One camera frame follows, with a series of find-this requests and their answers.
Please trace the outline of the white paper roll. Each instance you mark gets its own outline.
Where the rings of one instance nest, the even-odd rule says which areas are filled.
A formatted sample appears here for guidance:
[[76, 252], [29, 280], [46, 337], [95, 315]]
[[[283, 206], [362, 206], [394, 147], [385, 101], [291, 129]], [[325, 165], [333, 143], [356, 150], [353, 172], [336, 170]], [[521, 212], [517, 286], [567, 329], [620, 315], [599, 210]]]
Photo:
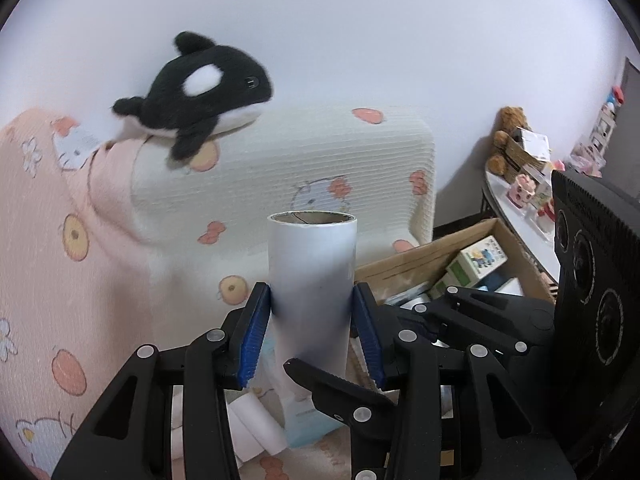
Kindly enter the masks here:
[[310, 397], [285, 373], [290, 359], [345, 375], [356, 243], [357, 219], [344, 212], [285, 211], [268, 218], [276, 376], [288, 398]]
[[245, 393], [227, 405], [236, 458], [247, 463], [262, 453], [271, 456], [288, 447], [285, 433], [254, 393]]

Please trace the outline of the light blue refill pouch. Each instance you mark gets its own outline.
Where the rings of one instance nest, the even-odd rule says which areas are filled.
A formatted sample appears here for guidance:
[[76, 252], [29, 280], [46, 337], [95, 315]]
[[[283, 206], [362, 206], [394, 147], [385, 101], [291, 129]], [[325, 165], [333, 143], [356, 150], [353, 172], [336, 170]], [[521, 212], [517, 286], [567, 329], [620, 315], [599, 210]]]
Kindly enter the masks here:
[[310, 393], [292, 383], [282, 363], [276, 359], [275, 346], [274, 337], [268, 334], [262, 343], [256, 372], [250, 381], [250, 391], [280, 422], [290, 448], [315, 444], [341, 428], [342, 424], [319, 412], [311, 401]]

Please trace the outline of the white green cartoon carton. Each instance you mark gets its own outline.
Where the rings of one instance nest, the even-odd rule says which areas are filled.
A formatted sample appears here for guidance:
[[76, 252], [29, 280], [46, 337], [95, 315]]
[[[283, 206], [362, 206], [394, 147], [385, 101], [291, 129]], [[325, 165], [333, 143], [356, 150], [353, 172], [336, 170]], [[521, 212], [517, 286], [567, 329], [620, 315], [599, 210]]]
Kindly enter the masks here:
[[508, 256], [492, 235], [465, 247], [448, 266], [446, 284], [471, 288], [508, 261]]

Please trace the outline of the white side table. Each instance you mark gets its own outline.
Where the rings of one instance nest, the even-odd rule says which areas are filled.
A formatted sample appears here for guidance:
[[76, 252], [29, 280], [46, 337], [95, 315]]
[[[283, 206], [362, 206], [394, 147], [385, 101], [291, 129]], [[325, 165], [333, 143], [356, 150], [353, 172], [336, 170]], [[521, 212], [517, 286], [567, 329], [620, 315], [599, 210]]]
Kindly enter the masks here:
[[533, 209], [516, 208], [506, 197], [508, 182], [484, 171], [483, 196], [494, 213], [518, 237], [526, 252], [549, 278], [559, 283], [560, 264], [553, 249], [553, 236], [542, 232], [533, 219]]

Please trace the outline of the cardboard box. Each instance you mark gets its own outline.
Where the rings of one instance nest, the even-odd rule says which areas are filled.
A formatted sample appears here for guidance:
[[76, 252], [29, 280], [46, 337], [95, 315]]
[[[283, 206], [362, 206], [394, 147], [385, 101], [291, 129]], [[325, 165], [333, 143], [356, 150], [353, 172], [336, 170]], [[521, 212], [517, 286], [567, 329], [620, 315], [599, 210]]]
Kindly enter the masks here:
[[526, 297], [551, 302], [550, 288], [544, 284], [532, 258], [498, 219], [485, 220], [430, 244], [366, 264], [356, 271], [356, 283], [363, 284], [378, 304], [416, 287], [429, 288], [445, 275], [446, 267], [459, 252], [489, 235], [495, 237], [506, 255], [506, 263], [497, 272], [505, 278], [517, 278]]

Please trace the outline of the pink cake figurine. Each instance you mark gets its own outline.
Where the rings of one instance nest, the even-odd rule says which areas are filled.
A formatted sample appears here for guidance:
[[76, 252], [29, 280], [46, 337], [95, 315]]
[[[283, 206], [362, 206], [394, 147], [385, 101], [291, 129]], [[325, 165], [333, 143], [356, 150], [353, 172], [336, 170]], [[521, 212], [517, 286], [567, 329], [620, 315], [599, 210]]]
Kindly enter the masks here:
[[518, 174], [506, 192], [506, 197], [514, 207], [523, 209], [535, 196], [536, 188], [537, 182], [529, 174]]

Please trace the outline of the pink Hello Kitty blanket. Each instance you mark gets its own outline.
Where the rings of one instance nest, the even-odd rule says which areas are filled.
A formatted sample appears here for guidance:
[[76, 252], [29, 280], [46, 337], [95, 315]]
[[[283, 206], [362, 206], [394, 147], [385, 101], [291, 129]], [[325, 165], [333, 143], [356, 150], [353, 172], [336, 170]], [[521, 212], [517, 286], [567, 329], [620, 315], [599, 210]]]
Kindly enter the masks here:
[[67, 170], [54, 144], [76, 129], [32, 108], [1, 133], [1, 429], [39, 479], [152, 338], [131, 203], [140, 143], [101, 145]]

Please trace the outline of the brown teddy bear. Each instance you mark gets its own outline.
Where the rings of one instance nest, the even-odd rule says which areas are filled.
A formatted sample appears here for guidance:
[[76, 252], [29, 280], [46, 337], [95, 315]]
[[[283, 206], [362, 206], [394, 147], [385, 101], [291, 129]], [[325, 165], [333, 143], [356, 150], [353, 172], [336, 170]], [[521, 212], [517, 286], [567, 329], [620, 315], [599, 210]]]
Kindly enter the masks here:
[[527, 128], [524, 110], [519, 106], [501, 107], [497, 113], [496, 131], [492, 135], [491, 154], [487, 161], [488, 171], [498, 177], [506, 173], [506, 147], [514, 139], [517, 128]]

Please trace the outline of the cream Hello Kitty pillow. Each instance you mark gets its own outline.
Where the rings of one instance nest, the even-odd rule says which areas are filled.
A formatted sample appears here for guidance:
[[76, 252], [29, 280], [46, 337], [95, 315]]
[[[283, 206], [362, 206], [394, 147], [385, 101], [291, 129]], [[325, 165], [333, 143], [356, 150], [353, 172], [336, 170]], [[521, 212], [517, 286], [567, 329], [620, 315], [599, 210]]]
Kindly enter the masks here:
[[131, 201], [155, 323], [206, 324], [242, 304], [267, 274], [270, 214], [352, 214], [361, 263], [428, 243], [434, 180], [433, 136], [407, 107], [268, 110], [190, 162], [172, 162], [164, 141], [145, 142]]

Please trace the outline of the orca plush toy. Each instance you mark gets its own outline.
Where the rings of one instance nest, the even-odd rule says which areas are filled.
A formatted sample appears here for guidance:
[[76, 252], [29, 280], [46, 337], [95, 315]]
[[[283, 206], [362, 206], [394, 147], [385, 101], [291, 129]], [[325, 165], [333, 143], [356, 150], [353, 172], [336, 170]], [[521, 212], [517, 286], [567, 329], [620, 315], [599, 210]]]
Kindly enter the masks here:
[[178, 55], [164, 65], [145, 96], [114, 102], [113, 113], [153, 136], [174, 141], [170, 157], [194, 157], [211, 137], [254, 122], [273, 96], [262, 64], [245, 52], [196, 32], [179, 32]]

